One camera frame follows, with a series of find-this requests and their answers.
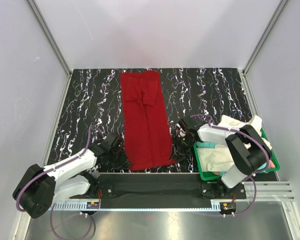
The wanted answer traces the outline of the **red t shirt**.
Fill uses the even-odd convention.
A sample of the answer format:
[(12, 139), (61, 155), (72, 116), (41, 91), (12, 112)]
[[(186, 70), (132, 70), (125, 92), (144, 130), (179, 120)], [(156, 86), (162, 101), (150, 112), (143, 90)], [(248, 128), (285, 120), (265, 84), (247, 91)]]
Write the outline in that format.
[(175, 164), (173, 142), (160, 73), (125, 72), (119, 76), (124, 118), (124, 150), (131, 170)]

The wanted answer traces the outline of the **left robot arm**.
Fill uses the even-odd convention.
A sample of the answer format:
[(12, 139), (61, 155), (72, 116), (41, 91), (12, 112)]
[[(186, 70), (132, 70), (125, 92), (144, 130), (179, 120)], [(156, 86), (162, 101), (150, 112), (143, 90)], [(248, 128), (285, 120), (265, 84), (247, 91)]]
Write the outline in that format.
[(124, 152), (124, 140), (110, 133), (95, 143), (58, 163), (40, 167), (31, 165), (15, 188), (12, 197), (20, 212), (36, 219), (57, 202), (71, 197), (93, 198), (100, 193), (98, 174), (89, 173), (97, 165), (112, 168), (130, 167)]

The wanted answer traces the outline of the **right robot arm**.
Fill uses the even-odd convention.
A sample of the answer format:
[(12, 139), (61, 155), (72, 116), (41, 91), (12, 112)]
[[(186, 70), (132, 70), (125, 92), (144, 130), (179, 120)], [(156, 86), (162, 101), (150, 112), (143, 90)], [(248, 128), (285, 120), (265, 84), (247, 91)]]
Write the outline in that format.
[(238, 184), (270, 167), (272, 151), (249, 123), (242, 127), (212, 123), (210, 115), (195, 114), (180, 119), (174, 129), (171, 160), (184, 161), (197, 143), (216, 143), (229, 150), (233, 165), (217, 180), (213, 191), (222, 198), (234, 194)]

